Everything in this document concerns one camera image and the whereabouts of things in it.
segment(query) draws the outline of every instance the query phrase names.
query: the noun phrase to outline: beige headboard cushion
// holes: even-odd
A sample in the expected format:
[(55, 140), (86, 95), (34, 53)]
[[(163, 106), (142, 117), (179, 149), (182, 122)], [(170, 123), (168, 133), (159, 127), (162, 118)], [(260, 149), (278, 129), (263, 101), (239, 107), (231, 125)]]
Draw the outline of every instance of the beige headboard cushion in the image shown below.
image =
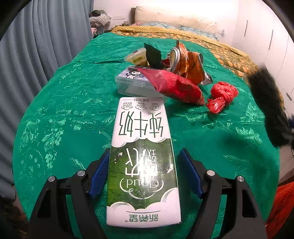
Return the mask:
[(135, 13), (135, 23), (148, 23), (152, 21), (164, 22), (174, 27), (179, 25), (200, 29), (212, 34), (216, 34), (216, 23), (208, 18), (191, 15), (178, 14), (177, 11), (163, 9), (153, 6), (137, 6)]

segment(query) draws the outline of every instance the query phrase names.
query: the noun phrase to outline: curtain fold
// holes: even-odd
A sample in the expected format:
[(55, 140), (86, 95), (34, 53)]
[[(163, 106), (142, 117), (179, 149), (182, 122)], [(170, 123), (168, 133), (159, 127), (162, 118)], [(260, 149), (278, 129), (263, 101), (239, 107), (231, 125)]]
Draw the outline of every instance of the curtain fold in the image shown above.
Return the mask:
[(18, 124), (55, 71), (92, 39), (93, 0), (32, 0), (0, 41), (0, 195), (15, 198), (12, 150)]

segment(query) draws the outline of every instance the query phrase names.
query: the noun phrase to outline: green tablecloth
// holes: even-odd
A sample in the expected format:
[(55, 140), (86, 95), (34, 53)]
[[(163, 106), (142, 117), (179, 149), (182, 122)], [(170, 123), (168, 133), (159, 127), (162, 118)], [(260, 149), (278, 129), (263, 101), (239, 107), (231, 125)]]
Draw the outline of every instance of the green tablecloth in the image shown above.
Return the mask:
[[(111, 145), (119, 98), (114, 77), (129, 63), (122, 59), (143, 43), (161, 50), (163, 57), (175, 46), (173, 39), (103, 34), (93, 39), (71, 63), (59, 68), (27, 109), (19, 125), (13, 151), (16, 189), (28, 217), (50, 175), (70, 177), (85, 169)], [(165, 104), (175, 156), (186, 147), (194, 159), (220, 176), (243, 175), (258, 202), (263, 218), (269, 215), (278, 182), (279, 153), (266, 134), (262, 112), (248, 86), (224, 69), (209, 50), (183, 42), (204, 56), (204, 69), (215, 82), (235, 85), (239, 95), (220, 114), (206, 107), (169, 99)], [(204, 97), (212, 85), (202, 87)], [(95, 213), (108, 238), (185, 238), (201, 203), (190, 191), (180, 167), (182, 223), (164, 228), (129, 229), (106, 225), (107, 183), (95, 205)], [(224, 213), (222, 198), (213, 236)]]

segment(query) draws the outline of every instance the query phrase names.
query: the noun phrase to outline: silver screw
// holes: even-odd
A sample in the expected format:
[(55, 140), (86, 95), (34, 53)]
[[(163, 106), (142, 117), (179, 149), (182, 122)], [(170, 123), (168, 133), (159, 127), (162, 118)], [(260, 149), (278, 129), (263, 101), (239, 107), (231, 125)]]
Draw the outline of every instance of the silver screw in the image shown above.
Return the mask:
[(85, 171), (84, 170), (80, 170), (80, 171), (78, 171), (78, 176), (80, 176), (80, 177), (82, 177), (82, 176), (84, 176), (85, 175)]
[(214, 176), (215, 175), (215, 172), (213, 170), (208, 170), (206, 172), (209, 176)]
[(55, 177), (54, 176), (50, 176), (49, 178), (48, 178), (48, 181), (49, 182), (53, 182), (55, 180)]
[(237, 179), (238, 179), (238, 181), (240, 181), (240, 182), (244, 182), (244, 178), (243, 178), (242, 176), (238, 176)]

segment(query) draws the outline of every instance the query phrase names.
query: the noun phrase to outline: red cloth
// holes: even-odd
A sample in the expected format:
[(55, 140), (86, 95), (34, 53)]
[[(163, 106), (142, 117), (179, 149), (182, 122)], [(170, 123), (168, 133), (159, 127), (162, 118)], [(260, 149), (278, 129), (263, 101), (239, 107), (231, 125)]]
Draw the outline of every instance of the red cloth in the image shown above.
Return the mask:
[(268, 239), (281, 229), (294, 207), (294, 182), (278, 187), (274, 204), (267, 220)]
[(224, 81), (219, 81), (213, 85), (210, 93), (213, 99), (208, 99), (206, 106), (215, 114), (221, 112), (239, 94), (235, 86)]
[(204, 97), (199, 86), (166, 70), (138, 68), (153, 85), (156, 91), (170, 98), (186, 103), (205, 105)]

